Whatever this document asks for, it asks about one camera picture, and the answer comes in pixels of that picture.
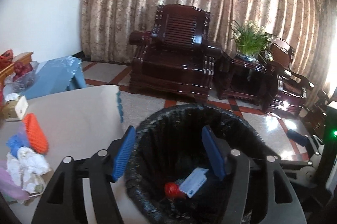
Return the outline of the tissue box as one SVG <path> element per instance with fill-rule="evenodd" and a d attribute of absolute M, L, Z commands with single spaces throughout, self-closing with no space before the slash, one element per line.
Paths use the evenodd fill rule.
<path fill-rule="evenodd" d="M 2 115 L 6 121 L 21 121 L 29 107 L 25 96 L 17 93 L 10 93 L 5 96 L 5 105 L 2 108 Z"/>

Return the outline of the blue plastic bag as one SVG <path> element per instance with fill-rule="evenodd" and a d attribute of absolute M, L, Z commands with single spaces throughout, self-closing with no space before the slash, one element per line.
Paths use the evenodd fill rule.
<path fill-rule="evenodd" d="M 10 149 L 11 155 L 15 158 L 17 158 L 18 150 L 21 147 L 31 147 L 24 126 L 20 127 L 17 133 L 8 139 L 6 146 Z"/>

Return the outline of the orange foam net square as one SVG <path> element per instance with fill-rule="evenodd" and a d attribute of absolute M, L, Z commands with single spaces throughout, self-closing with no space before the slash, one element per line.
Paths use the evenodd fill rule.
<path fill-rule="evenodd" d="M 28 142 L 32 149 L 37 153 L 45 155 L 49 151 L 49 143 L 39 125 L 36 115 L 33 113 L 25 115 L 23 124 L 25 126 Z"/>

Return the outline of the black trash bin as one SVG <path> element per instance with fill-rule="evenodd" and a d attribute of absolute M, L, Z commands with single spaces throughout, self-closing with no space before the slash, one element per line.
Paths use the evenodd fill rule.
<path fill-rule="evenodd" d="M 185 104 L 157 111 L 136 128 L 136 142 L 125 172 L 128 196 L 150 223 L 219 223 L 228 182 L 212 171 L 202 143 L 202 128 L 209 126 L 246 156 L 273 155 L 260 134 L 230 111 L 209 104 Z M 180 183 L 197 167 L 208 178 L 191 198 L 170 202 L 164 193 L 169 182 Z"/>

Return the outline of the dark wooden side table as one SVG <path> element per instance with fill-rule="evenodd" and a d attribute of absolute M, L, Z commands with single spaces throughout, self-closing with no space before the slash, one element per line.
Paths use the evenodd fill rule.
<path fill-rule="evenodd" d="M 259 61 L 246 61 L 236 51 L 224 51 L 215 63 L 214 86 L 221 100 L 236 98 L 261 103 L 265 87 L 266 65 Z"/>

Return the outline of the white medicine box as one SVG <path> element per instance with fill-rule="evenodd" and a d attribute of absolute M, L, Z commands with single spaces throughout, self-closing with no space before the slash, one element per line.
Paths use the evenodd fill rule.
<path fill-rule="evenodd" d="M 179 191 L 184 193 L 189 198 L 192 198 L 196 192 L 207 181 L 206 174 L 209 170 L 197 167 L 191 174 L 180 184 Z"/>

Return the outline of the wooden tv cabinet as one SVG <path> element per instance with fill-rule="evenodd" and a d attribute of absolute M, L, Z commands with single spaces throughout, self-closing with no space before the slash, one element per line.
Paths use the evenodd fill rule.
<path fill-rule="evenodd" d="M 14 72 L 14 63 L 16 61 L 21 61 L 23 64 L 30 63 L 32 62 L 32 55 L 33 55 L 33 52 L 20 53 L 19 55 L 14 57 L 10 65 L 8 65 L 6 68 L 1 70 L 0 79 L 1 79 L 2 87 L 5 85 L 4 84 L 5 78 Z"/>

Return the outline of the blue tablecloth side table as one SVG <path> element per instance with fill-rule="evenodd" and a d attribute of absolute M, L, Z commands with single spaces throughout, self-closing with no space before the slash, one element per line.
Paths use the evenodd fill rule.
<path fill-rule="evenodd" d="M 66 56 L 47 61 L 37 72 L 33 85 L 21 95 L 30 100 L 86 87 L 81 59 Z"/>

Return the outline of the red basket on cabinet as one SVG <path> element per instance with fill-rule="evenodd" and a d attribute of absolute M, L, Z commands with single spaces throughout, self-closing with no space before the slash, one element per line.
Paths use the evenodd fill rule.
<path fill-rule="evenodd" d="M 5 69 L 13 62 L 13 50 L 8 49 L 0 56 L 0 70 Z"/>

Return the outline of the red plastic bag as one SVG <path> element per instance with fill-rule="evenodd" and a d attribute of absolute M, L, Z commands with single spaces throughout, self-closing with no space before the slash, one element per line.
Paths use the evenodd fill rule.
<path fill-rule="evenodd" d="M 185 198 L 185 193 L 181 192 L 179 186 L 173 182 L 164 185 L 164 193 L 169 200 Z"/>

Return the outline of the grey tablecloth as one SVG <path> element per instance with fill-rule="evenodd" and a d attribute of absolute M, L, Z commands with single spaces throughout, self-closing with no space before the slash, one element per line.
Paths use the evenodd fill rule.
<path fill-rule="evenodd" d="M 87 87 L 29 100 L 49 142 L 46 160 L 56 169 L 66 156 L 91 157 L 122 137 L 116 85 Z"/>

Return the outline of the white tissue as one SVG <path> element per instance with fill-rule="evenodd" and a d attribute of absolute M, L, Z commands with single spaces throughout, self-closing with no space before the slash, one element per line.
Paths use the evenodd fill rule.
<path fill-rule="evenodd" d="M 45 187 L 43 176 L 51 171 L 45 157 L 28 147 L 20 147 L 17 156 L 7 153 L 6 171 L 14 184 L 30 195 L 41 194 Z"/>

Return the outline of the pink face mask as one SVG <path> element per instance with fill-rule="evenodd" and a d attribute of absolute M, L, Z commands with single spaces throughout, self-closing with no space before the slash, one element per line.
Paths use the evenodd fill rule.
<path fill-rule="evenodd" d="M 22 188 L 14 183 L 11 175 L 7 172 L 6 161 L 1 160 L 1 194 L 7 203 L 18 202 L 25 203 L 29 200 L 29 195 Z"/>

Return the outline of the glass bowl of apples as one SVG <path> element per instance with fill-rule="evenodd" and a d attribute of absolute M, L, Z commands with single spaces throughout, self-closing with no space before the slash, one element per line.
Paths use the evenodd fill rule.
<path fill-rule="evenodd" d="M 32 61 L 24 64 L 22 61 L 14 63 L 14 72 L 5 78 L 5 87 L 11 88 L 13 93 L 21 93 L 32 86 L 37 78 L 37 68 L 39 63 Z"/>

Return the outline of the potted green plant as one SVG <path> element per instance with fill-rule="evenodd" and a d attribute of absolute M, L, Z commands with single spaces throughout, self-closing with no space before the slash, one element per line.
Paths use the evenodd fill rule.
<path fill-rule="evenodd" d="M 236 56 L 248 62 L 257 62 L 258 57 L 270 46 L 273 37 L 253 20 L 243 24 L 233 21 L 231 31 L 232 39 L 235 41 Z"/>

